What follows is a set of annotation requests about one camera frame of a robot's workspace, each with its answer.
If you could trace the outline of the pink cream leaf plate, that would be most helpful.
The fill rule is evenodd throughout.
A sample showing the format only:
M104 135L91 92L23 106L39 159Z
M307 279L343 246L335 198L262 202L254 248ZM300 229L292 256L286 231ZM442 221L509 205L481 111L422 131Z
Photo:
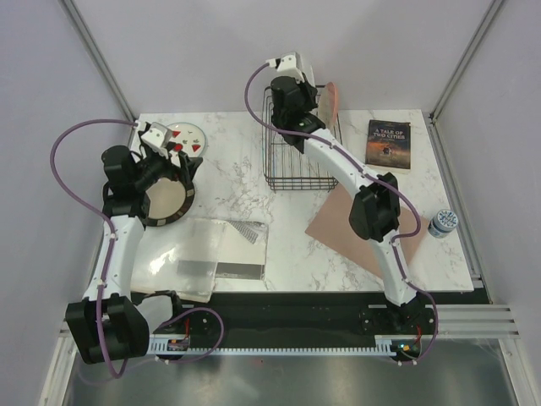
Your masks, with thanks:
M329 82L320 92L317 115L326 128L332 129L339 112L339 92L335 83Z

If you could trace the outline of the brown rimmed beige plate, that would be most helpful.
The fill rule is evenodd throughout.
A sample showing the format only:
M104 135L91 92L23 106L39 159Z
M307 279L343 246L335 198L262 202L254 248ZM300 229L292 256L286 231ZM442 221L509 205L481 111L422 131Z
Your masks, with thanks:
M194 203L195 187L160 178L146 194L150 201L146 227L162 227L182 218Z

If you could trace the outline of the black wire dish rack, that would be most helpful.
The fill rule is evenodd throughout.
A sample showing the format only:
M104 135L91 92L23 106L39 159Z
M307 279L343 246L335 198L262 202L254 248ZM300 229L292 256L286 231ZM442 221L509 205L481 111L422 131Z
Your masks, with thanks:
M301 154L281 135L261 130L263 174L273 191L332 190L337 181L316 161Z

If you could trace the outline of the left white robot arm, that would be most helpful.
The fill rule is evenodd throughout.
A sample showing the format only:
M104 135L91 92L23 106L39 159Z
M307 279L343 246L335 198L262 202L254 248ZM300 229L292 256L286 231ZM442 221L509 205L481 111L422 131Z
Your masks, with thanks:
M140 310L131 300L130 286L136 251L150 225L149 189L161 179L194 189L193 180L203 160L180 151L180 163L151 148L134 160L125 145L115 145L101 156L107 182L102 190L104 219L101 251L82 300L68 304L65 320L87 365L142 357L157 325L178 332L185 312L172 301Z

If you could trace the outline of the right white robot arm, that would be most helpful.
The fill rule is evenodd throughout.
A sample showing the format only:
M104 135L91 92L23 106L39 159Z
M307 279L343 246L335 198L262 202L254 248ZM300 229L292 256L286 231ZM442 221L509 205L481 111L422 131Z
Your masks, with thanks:
M348 223L362 240L371 243L382 273L387 322L399 333L408 332L422 313L399 236L401 207L396 177L379 175L352 156L312 110L317 90L308 82L278 76L270 83L271 122L290 146L326 170L348 192L352 206Z

